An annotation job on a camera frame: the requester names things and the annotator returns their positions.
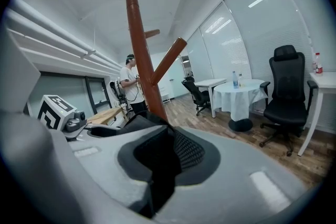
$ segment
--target white t-shirt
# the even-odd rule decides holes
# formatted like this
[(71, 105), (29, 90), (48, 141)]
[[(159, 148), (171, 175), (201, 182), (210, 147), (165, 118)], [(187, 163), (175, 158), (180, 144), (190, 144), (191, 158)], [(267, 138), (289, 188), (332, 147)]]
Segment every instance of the white t-shirt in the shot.
[[(123, 80), (129, 80), (129, 81), (135, 80), (135, 75), (131, 69), (128, 69), (127, 67), (121, 68), (120, 81)], [(123, 89), (125, 91), (126, 99), (129, 104), (137, 104), (144, 101), (144, 98), (142, 97), (142, 92), (140, 89), (138, 89), (136, 83)]]

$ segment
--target black window frame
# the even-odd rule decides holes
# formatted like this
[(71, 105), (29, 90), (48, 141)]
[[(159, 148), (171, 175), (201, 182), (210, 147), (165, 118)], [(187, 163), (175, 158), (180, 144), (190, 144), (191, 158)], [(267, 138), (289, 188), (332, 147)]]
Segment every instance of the black window frame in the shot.
[[(89, 101), (91, 104), (91, 108), (93, 110), (93, 113), (96, 115), (97, 114), (97, 108), (108, 104), (110, 108), (112, 108), (111, 101), (109, 98), (109, 95), (107, 93), (106, 85), (105, 85), (105, 80), (103, 78), (95, 78), (95, 77), (88, 77), (88, 76), (78, 76), (78, 75), (71, 75), (71, 74), (62, 74), (62, 73), (54, 73), (54, 72), (45, 72), (45, 71), (40, 71), (41, 76), (48, 76), (48, 77), (59, 77), (59, 78), (76, 78), (76, 79), (84, 79), (85, 80), (85, 85), (86, 85), (86, 90), (88, 92), (88, 97)], [(99, 102), (98, 104), (95, 104), (93, 97), (92, 97), (92, 92), (90, 88), (90, 81), (100, 81), (103, 88), (104, 88), (104, 93), (106, 96), (106, 100)]]

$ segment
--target black table base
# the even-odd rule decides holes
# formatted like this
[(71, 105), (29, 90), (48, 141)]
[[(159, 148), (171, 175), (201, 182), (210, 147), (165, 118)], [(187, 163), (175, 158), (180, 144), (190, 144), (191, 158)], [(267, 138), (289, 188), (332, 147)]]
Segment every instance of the black table base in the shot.
[(236, 131), (236, 132), (246, 132), (251, 130), (253, 127), (253, 123), (249, 119), (243, 119), (241, 121), (229, 121), (229, 127), (231, 130)]

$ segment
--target wooden pole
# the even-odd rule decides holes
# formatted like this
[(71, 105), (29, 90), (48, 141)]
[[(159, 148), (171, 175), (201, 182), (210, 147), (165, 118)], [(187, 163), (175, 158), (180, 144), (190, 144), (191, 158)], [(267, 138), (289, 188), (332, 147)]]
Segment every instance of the wooden pole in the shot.
[(186, 42), (178, 38), (154, 73), (146, 38), (155, 36), (160, 31), (144, 32), (138, 0), (126, 0), (126, 7), (133, 52), (149, 110), (168, 121), (157, 83), (173, 63), (172, 59), (175, 60), (186, 46)]

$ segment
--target wooden floor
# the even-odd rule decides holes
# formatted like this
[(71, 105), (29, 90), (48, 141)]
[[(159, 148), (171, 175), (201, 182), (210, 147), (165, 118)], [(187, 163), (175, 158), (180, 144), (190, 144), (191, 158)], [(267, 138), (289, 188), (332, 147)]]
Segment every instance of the wooden floor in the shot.
[(260, 128), (261, 122), (268, 122), (262, 116), (251, 113), (250, 119), (254, 127), (250, 131), (242, 133), (234, 132), (228, 127), (229, 113), (216, 112), (216, 118), (212, 118), (211, 111), (206, 109), (199, 116), (196, 116), (196, 105), (190, 95), (176, 98), (171, 103), (165, 103), (164, 106), (169, 122), (173, 126), (188, 126), (250, 144), (291, 170), (307, 187), (312, 187), (323, 180), (336, 153), (336, 135), (333, 134), (316, 130), (301, 157), (297, 155), (297, 152), (304, 142), (307, 129), (300, 138), (291, 135), (294, 152), (292, 156), (287, 157), (287, 148), (283, 143), (282, 136), (269, 142), (263, 148), (259, 147), (259, 143), (274, 132), (273, 129), (267, 127)]

